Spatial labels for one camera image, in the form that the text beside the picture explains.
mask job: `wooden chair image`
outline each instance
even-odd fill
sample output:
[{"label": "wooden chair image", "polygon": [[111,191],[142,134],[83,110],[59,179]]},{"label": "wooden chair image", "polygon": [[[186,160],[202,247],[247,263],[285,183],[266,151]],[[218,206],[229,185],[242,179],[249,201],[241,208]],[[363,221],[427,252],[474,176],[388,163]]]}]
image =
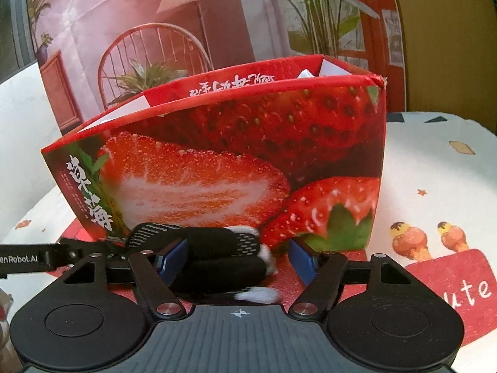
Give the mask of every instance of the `wooden chair image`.
[{"label": "wooden chair image", "polygon": [[128,29],[108,47],[98,66],[98,89],[104,109],[117,104],[124,90],[116,77],[133,75],[130,61],[143,67],[163,63],[182,69],[188,76],[213,69],[202,43],[174,24],[150,23]]}]

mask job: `plant image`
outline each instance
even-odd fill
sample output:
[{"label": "plant image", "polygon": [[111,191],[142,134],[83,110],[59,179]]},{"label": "plant image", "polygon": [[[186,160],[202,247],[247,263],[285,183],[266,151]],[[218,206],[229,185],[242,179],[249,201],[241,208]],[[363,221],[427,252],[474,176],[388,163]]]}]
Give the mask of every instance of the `plant image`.
[{"label": "plant image", "polygon": [[118,77],[106,77],[116,79],[122,94],[115,98],[110,105],[126,101],[127,99],[162,84],[186,77],[186,70],[174,69],[166,63],[145,64],[143,67],[136,60],[129,59],[132,74],[123,74]]},{"label": "plant image", "polygon": [[305,54],[340,55],[340,39],[358,28],[365,13],[379,14],[359,0],[285,0],[297,15],[299,29],[288,37],[294,51]]},{"label": "plant image", "polygon": [[52,43],[52,36],[44,31],[40,35],[40,43],[38,43],[38,39],[36,36],[38,20],[43,13],[43,11],[50,9],[52,6],[48,2],[48,0],[27,0],[28,5],[28,18],[29,18],[29,27],[31,29],[31,36],[33,38],[33,43],[36,49],[36,58],[40,65],[47,60],[47,47]]}]

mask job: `sliced strawberry image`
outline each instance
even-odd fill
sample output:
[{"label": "sliced strawberry image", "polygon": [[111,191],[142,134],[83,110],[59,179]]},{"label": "sliced strawberry image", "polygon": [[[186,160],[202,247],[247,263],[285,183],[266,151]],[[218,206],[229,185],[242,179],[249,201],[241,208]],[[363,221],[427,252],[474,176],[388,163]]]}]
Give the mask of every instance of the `sliced strawberry image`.
[{"label": "sliced strawberry image", "polygon": [[257,227],[289,193],[284,175],[250,155],[198,151],[122,132],[99,150],[100,180],[128,228],[142,222]]},{"label": "sliced strawberry image", "polygon": [[379,178],[332,177],[295,191],[262,231],[275,247],[303,236],[315,251],[353,251],[366,247],[380,190]]}]

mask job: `strawberry box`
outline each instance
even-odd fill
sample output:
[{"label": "strawberry box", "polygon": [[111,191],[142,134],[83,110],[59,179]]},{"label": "strawberry box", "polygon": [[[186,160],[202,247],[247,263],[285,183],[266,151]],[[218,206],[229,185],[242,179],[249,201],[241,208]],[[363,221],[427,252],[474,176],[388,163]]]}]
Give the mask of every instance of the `strawberry box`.
[{"label": "strawberry box", "polygon": [[273,249],[363,250],[383,161],[386,82],[322,55],[156,87],[42,154],[94,239],[141,222],[248,225]]}]

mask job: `black foam object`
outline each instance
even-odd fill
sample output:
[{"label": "black foam object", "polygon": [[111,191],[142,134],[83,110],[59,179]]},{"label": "black foam object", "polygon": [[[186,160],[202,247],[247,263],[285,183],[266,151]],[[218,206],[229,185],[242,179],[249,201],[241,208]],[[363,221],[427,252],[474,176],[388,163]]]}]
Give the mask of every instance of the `black foam object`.
[{"label": "black foam object", "polygon": [[267,265],[257,256],[259,237],[228,228],[143,223],[128,238],[130,253],[160,251],[177,239],[188,242],[187,259],[170,289],[182,298],[237,291],[259,285]]}]

